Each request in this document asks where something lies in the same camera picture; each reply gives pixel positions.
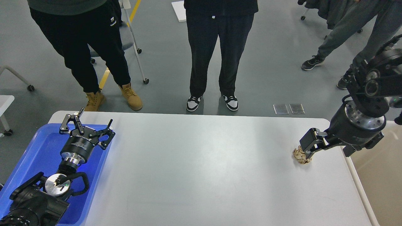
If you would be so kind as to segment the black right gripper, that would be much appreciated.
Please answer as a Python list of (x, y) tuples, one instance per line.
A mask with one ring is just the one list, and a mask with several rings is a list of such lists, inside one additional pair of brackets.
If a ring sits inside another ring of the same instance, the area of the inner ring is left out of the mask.
[(345, 146), (344, 155), (349, 157), (356, 151), (363, 148), (372, 149), (378, 144), (384, 137), (381, 131), (385, 126), (385, 116), (378, 118), (366, 116), (350, 100), (341, 105), (333, 116), (330, 127), (324, 132), (310, 128), (300, 139), (300, 146), (307, 160), (310, 160), (314, 153), (335, 146)]

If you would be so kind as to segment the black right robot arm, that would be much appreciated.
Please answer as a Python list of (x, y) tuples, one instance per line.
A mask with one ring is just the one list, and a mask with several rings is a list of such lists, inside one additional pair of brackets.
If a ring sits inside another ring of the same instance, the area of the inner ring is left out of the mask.
[(293, 150), (302, 164), (309, 163), (320, 150), (343, 146), (346, 157), (363, 148), (373, 148), (382, 138), (389, 108), (401, 108), (401, 49), (393, 46), (401, 35), (393, 37), (370, 61), (354, 69), (347, 84), (348, 96), (332, 117), (330, 126), (321, 132), (310, 128)]

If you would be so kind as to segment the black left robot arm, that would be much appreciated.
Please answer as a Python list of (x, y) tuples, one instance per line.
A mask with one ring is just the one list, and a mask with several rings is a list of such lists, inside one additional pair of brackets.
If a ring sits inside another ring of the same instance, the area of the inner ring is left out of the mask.
[(115, 136), (77, 113), (41, 127), (1, 190), (2, 226), (79, 226)]

